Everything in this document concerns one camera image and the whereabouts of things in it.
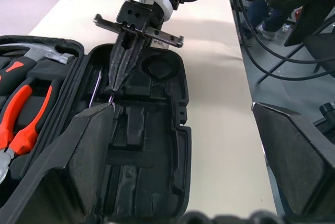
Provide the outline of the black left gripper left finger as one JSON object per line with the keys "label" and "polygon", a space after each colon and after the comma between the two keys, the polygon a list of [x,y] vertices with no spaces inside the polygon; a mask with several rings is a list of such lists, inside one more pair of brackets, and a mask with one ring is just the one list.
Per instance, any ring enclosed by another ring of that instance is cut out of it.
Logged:
{"label": "black left gripper left finger", "polygon": [[114,108],[110,103],[76,115],[41,154],[33,224],[80,224],[96,203]]}

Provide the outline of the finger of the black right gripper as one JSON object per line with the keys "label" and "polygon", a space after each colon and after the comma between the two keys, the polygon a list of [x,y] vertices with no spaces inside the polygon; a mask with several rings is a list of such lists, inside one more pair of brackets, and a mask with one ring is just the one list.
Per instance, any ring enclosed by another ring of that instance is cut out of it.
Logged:
{"label": "finger of the black right gripper", "polygon": [[121,32],[110,53],[108,71],[108,91],[110,93],[116,93],[124,81],[126,66],[124,57],[126,51],[129,49],[128,43],[129,34],[127,32]]}
{"label": "finger of the black right gripper", "polygon": [[121,43],[120,63],[116,70],[116,92],[118,92],[126,78],[138,61],[146,38],[140,35],[126,33]]}

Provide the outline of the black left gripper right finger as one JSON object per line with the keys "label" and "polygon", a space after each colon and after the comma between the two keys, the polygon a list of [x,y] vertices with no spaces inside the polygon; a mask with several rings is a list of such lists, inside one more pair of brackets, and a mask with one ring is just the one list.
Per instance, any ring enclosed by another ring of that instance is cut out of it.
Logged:
{"label": "black left gripper right finger", "polygon": [[290,109],[254,103],[252,111],[268,164],[293,213],[335,214],[335,143]]}

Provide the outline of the thin silver hex key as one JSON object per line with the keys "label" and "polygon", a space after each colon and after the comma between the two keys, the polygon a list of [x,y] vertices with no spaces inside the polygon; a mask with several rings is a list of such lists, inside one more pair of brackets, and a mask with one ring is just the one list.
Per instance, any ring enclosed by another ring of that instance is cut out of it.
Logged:
{"label": "thin silver hex key", "polygon": [[113,109],[116,110],[114,97],[109,91],[108,86],[109,86],[109,79],[107,70],[102,66],[98,71],[98,77],[94,86],[93,93],[90,98],[90,102],[88,104],[89,108],[91,108],[94,105],[96,97],[102,94],[103,96],[109,96],[108,103],[110,103],[113,106]]}

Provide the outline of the black plastic tool case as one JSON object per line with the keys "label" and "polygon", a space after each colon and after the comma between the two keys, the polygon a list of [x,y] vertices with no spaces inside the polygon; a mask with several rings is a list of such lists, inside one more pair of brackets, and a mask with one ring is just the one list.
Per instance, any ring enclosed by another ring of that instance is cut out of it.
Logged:
{"label": "black plastic tool case", "polygon": [[[12,160],[0,184],[0,224],[34,224],[34,192],[38,187],[42,152],[89,109],[91,95],[103,66],[109,71],[113,44],[85,54],[77,41],[33,36],[1,36],[0,45],[34,43],[55,47],[75,58],[67,65],[41,60],[18,89],[33,81],[32,99],[42,97],[52,81],[62,83],[58,99],[32,151]],[[0,49],[0,68],[26,53],[25,48]],[[191,129],[187,121],[188,89],[181,57],[152,47],[141,51],[138,62],[115,94],[106,161],[96,203],[80,224],[137,219],[173,219],[182,215],[189,199]]]}

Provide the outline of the small black knobbed device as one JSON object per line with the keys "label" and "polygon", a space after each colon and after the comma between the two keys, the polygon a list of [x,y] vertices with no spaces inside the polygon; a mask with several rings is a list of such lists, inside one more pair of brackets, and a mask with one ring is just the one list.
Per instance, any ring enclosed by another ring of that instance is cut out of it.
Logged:
{"label": "small black knobbed device", "polygon": [[314,126],[333,144],[335,144],[335,102],[320,106],[323,118],[314,122]]}

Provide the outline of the grey claw hammer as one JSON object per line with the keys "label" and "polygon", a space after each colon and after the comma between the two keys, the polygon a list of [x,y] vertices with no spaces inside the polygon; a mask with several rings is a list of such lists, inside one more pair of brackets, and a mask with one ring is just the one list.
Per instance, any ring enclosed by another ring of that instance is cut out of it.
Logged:
{"label": "grey claw hammer", "polygon": [[14,80],[26,74],[42,59],[51,59],[61,64],[69,64],[75,56],[70,53],[60,53],[55,47],[34,43],[8,43],[0,45],[0,49],[28,48],[23,57],[17,58],[6,68],[0,70],[1,80]]}

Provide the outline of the person in blue jeans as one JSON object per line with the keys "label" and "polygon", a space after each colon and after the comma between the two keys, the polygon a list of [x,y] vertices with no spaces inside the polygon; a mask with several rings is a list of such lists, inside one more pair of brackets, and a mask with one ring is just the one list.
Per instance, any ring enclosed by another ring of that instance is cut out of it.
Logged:
{"label": "person in blue jeans", "polygon": [[272,41],[281,23],[278,12],[271,9],[265,0],[253,1],[248,8],[249,22],[254,30],[257,30],[265,39]]}

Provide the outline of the black folding stand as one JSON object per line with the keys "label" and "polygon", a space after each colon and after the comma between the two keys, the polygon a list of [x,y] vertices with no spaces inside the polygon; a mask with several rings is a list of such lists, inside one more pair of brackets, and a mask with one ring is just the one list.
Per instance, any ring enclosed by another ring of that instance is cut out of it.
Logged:
{"label": "black folding stand", "polygon": [[311,0],[302,8],[294,29],[284,43],[286,47],[294,45],[297,47],[286,56],[286,59],[282,59],[275,67],[270,69],[270,74],[273,74],[304,47],[303,41],[305,38],[321,33],[335,22],[335,15],[328,17],[333,8],[335,8],[335,0]]}

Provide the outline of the orange handled pliers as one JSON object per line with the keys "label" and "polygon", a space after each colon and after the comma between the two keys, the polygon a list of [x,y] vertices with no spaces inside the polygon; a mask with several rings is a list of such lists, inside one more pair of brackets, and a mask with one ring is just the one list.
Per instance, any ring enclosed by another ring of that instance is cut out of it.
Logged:
{"label": "orange handled pliers", "polygon": [[0,184],[13,159],[33,150],[43,125],[54,108],[62,83],[54,80],[46,93],[32,99],[34,89],[28,80],[14,91],[0,114]]}

